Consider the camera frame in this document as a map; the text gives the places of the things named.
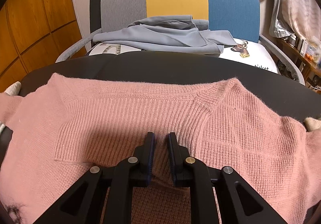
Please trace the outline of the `pink knitted sweater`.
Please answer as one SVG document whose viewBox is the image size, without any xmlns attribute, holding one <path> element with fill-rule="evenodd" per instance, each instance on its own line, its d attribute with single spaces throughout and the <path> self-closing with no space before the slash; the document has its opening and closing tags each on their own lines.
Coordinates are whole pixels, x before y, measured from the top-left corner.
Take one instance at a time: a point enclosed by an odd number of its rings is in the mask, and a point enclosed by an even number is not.
<svg viewBox="0 0 321 224">
<path fill-rule="evenodd" d="M 131 156 L 156 137 L 152 182 L 133 195 L 133 223 L 189 223 L 189 193 L 174 188 L 167 134 L 206 165 L 231 166 L 288 223 L 320 201 L 320 130 L 307 132 L 239 80 L 172 85 L 53 74 L 25 97 L 1 94 L 12 139 L 1 166 L 1 202 L 33 223 L 94 164 Z"/>
</svg>

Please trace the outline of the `beige cloth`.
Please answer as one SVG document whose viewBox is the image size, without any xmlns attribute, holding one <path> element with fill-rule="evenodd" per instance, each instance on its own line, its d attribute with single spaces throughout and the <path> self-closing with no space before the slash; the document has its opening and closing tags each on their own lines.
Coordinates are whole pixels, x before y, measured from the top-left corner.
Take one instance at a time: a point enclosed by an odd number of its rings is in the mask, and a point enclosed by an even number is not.
<svg viewBox="0 0 321 224">
<path fill-rule="evenodd" d="M 308 117 L 304 120 L 304 126 L 307 130 L 307 132 L 312 132 L 315 130 L 321 129 L 321 119 L 315 119 Z"/>
</svg>

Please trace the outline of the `white folded towel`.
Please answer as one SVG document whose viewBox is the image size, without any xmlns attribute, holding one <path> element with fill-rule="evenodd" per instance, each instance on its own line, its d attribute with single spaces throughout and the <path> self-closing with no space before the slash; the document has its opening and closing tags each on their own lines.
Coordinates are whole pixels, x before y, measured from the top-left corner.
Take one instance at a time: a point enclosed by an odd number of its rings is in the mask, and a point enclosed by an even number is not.
<svg viewBox="0 0 321 224">
<path fill-rule="evenodd" d="M 7 89 L 4 92 L 10 96 L 16 96 L 19 94 L 20 90 L 21 90 L 21 82 L 17 81 L 12 85 L 10 85 L 9 87 L 7 87 Z M 5 124 L 1 123 L 0 134 L 3 132 L 4 129 L 5 129 Z"/>
</svg>

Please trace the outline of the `white printed pillow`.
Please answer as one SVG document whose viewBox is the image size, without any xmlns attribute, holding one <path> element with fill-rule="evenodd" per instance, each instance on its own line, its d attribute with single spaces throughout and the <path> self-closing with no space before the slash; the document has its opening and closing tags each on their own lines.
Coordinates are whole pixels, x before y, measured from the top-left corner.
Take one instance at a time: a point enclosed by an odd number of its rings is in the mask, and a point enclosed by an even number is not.
<svg viewBox="0 0 321 224">
<path fill-rule="evenodd" d="M 224 50 L 221 54 L 210 54 L 210 56 L 236 61 L 266 71 L 270 71 L 275 74 L 280 74 L 277 65 L 275 64 L 275 61 L 272 59 L 271 55 L 268 53 L 268 51 L 265 49 L 263 45 L 236 38 L 235 41 L 238 43 L 239 46 L 224 47 Z M 89 51 L 88 55 L 119 55 L 126 52 L 135 51 L 141 50 L 133 48 L 131 46 L 125 46 L 120 44 L 98 43 Z"/>
</svg>

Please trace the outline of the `cluttered wooden shelf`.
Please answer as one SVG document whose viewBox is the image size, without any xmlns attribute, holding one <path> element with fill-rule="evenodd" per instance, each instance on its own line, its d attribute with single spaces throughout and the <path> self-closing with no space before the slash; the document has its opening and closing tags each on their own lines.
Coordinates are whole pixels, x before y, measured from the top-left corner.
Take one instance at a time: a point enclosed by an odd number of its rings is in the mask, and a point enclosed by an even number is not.
<svg viewBox="0 0 321 224">
<path fill-rule="evenodd" d="M 280 48 L 300 70 L 305 86 L 320 94 L 320 67 L 312 61 L 303 57 L 299 51 L 285 40 L 279 38 L 276 40 L 276 45 Z"/>
</svg>

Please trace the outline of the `grey blue garment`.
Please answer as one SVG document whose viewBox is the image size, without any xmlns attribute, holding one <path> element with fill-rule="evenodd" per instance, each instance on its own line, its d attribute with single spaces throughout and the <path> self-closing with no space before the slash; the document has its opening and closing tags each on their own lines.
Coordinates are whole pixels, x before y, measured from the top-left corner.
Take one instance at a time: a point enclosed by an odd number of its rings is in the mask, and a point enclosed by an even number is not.
<svg viewBox="0 0 321 224">
<path fill-rule="evenodd" d="M 191 15 L 152 16 L 112 32 L 97 33 L 95 43 L 120 44 L 147 51 L 221 54 L 237 42 L 227 30 L 211 31 L 209 21 Z"/>
</svg>

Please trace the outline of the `grey yellow blue chair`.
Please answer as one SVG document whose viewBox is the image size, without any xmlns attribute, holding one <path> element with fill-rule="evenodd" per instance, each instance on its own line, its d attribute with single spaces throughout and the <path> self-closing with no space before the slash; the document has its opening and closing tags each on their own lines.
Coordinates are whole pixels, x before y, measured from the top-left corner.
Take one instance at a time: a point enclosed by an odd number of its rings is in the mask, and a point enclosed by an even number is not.
<svg viewBox="0 0 321 224">
<path fill-rule="evenodd" d="M 66 49 L 58 58 L 65 61 L 91 42 L 94 35 L 116 31 L 152 16 L 191 15 L 209 21 L 211 30 L 227 30 L 233 37 L 259 43 L 276 56 L 292 78 L 304 84 L 297 66 L 273 42 L 261 34 L 260 0 L 101 0 L 101 28 Z"/>
</svg>

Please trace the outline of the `black rolled mat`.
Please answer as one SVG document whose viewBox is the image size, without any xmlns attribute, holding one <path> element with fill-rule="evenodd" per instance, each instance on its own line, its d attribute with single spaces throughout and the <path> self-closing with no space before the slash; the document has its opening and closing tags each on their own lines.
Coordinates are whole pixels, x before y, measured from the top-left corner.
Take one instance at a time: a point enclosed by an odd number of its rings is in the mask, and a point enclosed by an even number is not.
<svg viewBox="0 0 321 224">
<path fill-rule="evenodd" d="M 90 0 L 90 32 L 93 33 L 101 28 L 101 0 Z"/>
</svg>

